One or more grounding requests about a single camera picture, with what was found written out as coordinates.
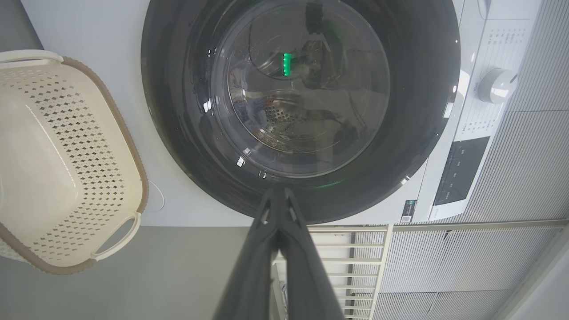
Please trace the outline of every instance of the washing machine drum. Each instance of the washing machine drum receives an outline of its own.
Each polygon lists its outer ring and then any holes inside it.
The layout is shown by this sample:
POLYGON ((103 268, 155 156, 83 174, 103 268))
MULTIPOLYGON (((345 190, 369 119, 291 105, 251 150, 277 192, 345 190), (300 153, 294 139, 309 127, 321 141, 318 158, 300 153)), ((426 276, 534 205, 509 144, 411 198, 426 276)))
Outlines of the washing machine drum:
POLYGON ((419 169, 459 69, 451 0, 152 0, 142 39, 151 114, 185 173, 246 215, 286 185, 307 223, 419 169))

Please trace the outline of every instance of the laundry basket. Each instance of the laundry basket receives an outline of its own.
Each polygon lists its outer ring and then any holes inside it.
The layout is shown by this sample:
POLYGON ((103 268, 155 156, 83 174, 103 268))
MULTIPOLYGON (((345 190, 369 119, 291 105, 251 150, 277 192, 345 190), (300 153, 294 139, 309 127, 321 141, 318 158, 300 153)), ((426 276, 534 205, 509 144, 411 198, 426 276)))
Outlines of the laundry basket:
POLYGON ((0 53, 0 255, 70 274, 140 226, 147 179, 109 91, 53 52, 0 53), (99 248, 119 227, 130 231, 99 248))

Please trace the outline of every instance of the control panel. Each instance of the control panel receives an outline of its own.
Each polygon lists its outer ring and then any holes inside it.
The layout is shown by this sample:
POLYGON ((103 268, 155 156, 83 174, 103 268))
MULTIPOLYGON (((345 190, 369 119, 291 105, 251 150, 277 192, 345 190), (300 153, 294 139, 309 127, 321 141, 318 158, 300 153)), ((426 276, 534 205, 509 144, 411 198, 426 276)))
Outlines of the control panel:
POLYGON ((452 143, 434 205, 466 199, 490 137, 452 143))
POLYGON ((496 68, 514 71, 519 69, 532 22, 531 20, 486 21, 455 141, 490 136, 497 129, 504 112, 504 104, 492 104, 480 100, 478 95, 480 82, 496 68))

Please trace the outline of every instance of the gray floor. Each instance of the gray floor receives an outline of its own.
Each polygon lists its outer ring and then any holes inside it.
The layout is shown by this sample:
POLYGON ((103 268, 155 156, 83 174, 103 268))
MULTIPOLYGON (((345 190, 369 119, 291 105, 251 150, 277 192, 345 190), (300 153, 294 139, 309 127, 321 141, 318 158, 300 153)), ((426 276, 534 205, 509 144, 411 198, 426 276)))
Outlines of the gray floor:
POLYGON ((20 0, 0 0, 0 52, 43 49, 20 0))
POLYGON ((0 257, 0 319, 211 319, 247 231, 141 227, 71 276, 0 257))

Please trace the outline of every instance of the label sticker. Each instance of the label sticker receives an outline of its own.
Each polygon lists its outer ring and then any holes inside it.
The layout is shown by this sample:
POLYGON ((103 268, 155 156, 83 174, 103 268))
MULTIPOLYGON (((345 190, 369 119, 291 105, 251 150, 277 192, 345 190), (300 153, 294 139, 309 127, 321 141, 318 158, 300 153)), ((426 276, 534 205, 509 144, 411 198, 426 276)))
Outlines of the label sticker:
POLYGON ((403 207, 403 214, 401 215, 401 223, 411 222, 413 214, 415 213, 416 205, 417 205, 417 200, 405 201, 405 206, 403 207))

